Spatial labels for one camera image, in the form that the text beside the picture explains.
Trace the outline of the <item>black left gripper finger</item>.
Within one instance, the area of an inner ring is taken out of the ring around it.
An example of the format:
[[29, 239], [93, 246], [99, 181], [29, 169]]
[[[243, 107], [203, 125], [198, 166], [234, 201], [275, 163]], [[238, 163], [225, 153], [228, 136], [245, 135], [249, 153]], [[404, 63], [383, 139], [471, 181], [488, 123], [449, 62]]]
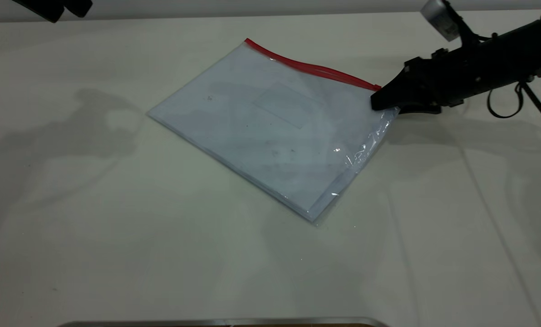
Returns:
[[85, 17], [93, 5], [92, 0], [65, 0], [64, 6], [76, 17]]
[[14, 0], [14, 2], [51, 23], [56, 23], [65, 9], [58, 0]]

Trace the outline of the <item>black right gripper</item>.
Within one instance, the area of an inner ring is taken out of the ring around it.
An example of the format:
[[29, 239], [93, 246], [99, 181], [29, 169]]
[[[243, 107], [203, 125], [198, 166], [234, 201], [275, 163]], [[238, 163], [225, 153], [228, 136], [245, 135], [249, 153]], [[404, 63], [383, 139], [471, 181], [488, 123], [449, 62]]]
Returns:
[[406, 67], [371, 95], [372, 110], [441, 114], [441, 106], [536, 76], [541, 68], [541, 21], [476, 46], [414, 59]]

